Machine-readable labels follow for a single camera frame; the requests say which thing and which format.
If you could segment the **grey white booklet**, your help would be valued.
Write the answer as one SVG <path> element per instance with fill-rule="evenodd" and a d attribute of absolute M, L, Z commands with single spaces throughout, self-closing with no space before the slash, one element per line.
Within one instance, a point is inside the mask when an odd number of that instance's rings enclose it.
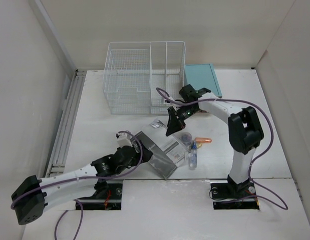
<path fill-rule="evenodd" d="M 186 145 L 175 135 L 166 136 L 167 127 L 142 127 L 135 137 L 153 153 L 150 166 L 163 178 L 168 179 L 185 160 Z"/>

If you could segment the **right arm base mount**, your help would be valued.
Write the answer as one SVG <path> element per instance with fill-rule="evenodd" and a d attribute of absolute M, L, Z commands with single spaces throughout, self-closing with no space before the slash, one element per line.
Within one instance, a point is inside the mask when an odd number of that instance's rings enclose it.
<path fill-rule="evenodd" d="M 210 187 L 209 195 L 213 200 L 214 210 L 259 210 L 257 198 L 239 200 L 256 194 L 255 186 L 251 182 L 238 192 L 226 181 L 212 182 Z"/>

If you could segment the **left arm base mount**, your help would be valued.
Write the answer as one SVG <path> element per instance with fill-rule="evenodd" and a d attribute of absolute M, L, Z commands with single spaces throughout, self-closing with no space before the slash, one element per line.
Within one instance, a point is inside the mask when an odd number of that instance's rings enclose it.
<path fill-rule="evenodd" d="M 122 207 L 123 181 L 110 180 L 103 182 L 100 189 L 90 197 L 78 199 L 83 210 L 87 211 L 117 211 Z"/>

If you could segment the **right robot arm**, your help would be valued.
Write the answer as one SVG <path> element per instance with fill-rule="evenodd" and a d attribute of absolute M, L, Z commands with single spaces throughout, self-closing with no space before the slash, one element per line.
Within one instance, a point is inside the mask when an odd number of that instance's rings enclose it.
<path fill-rule="evenodd" d="M 156 89 L 169 103 L 180 105 L 168 108 L 166 136 L 186 127 L 185 120 L 199 111 L 208 112 L 228 126 L 228 139 L 234 150 L 232 167 L 227 176 L 227 193 L 232 197 L 242 194 L 250 180 L 248 169 L 256 148 L 264 138 L 264 133 L 255 108 L 238 107 L 231 100 L 224 100 L 207 88 L 195 90 L 192 85 L 184 86 L 179 94 L 183 102 L 170 97 L 162 89 Z"/>

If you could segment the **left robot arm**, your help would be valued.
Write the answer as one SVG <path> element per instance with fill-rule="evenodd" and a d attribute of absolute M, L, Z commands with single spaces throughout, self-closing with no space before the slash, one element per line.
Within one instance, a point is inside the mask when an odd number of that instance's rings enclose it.
<path fill-rule="evenodd" d="M 114 154 L 72 172 L 48 178 L 27 177 L 11 196 L 18 224 L 27 225 L 47 210 L 71 200 L 91 196 L 102 198 L 106 194 L 108 180 L 124 176 L 124 170 L 131 172 L 152 156 L 145 147 L 136 150 L 132 146 L 123 146 Z"/>

